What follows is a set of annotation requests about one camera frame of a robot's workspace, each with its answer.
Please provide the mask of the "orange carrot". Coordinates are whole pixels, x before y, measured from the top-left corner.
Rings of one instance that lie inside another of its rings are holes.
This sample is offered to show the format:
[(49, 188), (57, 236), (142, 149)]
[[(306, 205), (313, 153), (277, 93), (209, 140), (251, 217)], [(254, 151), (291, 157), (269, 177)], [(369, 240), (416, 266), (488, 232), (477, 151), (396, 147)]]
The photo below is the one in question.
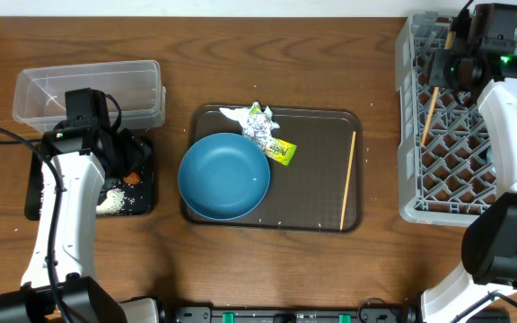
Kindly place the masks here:
[(134, 186), (142, 181), (141, 176), (137, 172), (131, 172), (123, 178), (123, 181), (128, 185)]

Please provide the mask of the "wooden chopstick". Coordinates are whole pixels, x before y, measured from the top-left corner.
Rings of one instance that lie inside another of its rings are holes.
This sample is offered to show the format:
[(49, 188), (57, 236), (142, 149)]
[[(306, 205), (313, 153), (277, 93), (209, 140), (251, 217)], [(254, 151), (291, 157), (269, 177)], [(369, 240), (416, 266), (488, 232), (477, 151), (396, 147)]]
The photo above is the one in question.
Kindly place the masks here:
[(348, 192), (350, 187), (350, 180), (351, 180), (351, 174), (352, 174), (352, 164), (354, 161), (355, 156), (355, 141), (356, 141), (356, 131), (353, 131), (352, 137), (351, 137), (351, 143), (350, 143), (350, 149), (349, 149), (349, 156), (348, 156), (348, 163), (346, 167), (346, 178), (345, 178), (345, 186), (344, 186), (344, 194), (343, 194), (343, 200), (342, 200), (342, 207), (341, 207), (341, 215), (340, 215), (340, 224), (339, 224), (339, 230), (344, 230), (345, 225), (345, 219), (346, 219), (346, 207), (347, 207), (347, 201), (348, 201)]
[[(447, 34), (447, 37), (446, 37), (446, 40), (445, 40), (445, 44), (444, 44), (444, 49), (446, 49), (446, 50), (450, 49), (451, 43), (452, 43), (452, 39), (453, 39), (453, 34), (454, 34), (453, 31), (448, 31), (448, 34)], [(433, 92), (433, 95), (432, 95), (432, 99), (430, 101), (430, 106), (429, 106), (429, 109), (428, 109), (428, 114), (427, 114), (426, 120), (425, 120), (425, 128), (424, 128), (424, 131), (423, 131), (423, 134), (422, 134), (422, 137), (421, 137), (421, 146), (423, 146), (423, 147), (425, 146), (425, 142), (426, 142), (426, 139), (428, 137), (428, 133), (429, 133), (432, 117), (433, 117), (433, 114), (434, 114), (434, 109), (435, 109), (435, 106), (436, 106), (437, 98), (439, 96), (439, 92), (440, 92), (440, 88), (437, 87), (437, 86), (434, 87), (434, 92)]]

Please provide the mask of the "pile of white rice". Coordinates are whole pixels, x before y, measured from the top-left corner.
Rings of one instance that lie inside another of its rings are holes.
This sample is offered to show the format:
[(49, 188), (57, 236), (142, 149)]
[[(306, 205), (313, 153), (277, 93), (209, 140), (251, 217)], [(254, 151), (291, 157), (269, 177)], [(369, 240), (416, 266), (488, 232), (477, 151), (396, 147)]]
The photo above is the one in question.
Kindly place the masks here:
[[(43, 204), (46, 183), (43, 179), (30, 179), (25, 199), (24, 215), (38, 221)], [(98, 217), (135, 216), (151, 210), (151, 191), (145, 182), (131, 186), (119, 179), (108, 190), (102, 190), (96, 207)]]

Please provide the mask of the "large blue plate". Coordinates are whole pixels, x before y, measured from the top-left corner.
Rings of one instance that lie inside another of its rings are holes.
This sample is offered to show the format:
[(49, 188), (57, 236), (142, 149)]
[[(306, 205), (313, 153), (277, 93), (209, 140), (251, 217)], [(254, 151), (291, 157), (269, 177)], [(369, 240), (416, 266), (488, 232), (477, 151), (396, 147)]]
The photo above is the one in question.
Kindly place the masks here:
[(234, 133), (196, 141), (178, 172), (186, 205), (215, 221), (234, 220), (253, 211), (265, 198), (270, 179), (266, 155), (250, 139)]

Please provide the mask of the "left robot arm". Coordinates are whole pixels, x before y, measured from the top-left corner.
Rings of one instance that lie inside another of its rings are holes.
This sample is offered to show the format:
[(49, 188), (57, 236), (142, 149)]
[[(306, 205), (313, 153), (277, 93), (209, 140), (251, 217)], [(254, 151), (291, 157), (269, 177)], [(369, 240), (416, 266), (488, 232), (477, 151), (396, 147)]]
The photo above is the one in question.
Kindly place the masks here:
[(0, 322), (158, 322), (156, 299), (119, 303), (95, 280), (96, 207), (106, 170), (119, 162), (107, 126), (64, 125), (44, 134), (34, 152), (43, 176), (38, 236), (16, 292), (0, 295)]

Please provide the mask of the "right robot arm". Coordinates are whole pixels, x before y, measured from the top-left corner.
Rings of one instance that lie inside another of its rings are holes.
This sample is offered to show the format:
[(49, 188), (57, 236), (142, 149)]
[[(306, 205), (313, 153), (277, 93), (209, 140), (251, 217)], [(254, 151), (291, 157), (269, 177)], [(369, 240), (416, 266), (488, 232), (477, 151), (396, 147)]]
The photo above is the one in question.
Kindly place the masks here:
[(494, 155), (497, 198), (465, 231), (461, 262), (424, 291), (409, 322), (466, 322), (517, 292), (517, 55), (504, 36), (454, 40), (434, 52), (429, 83), (469, 92)]

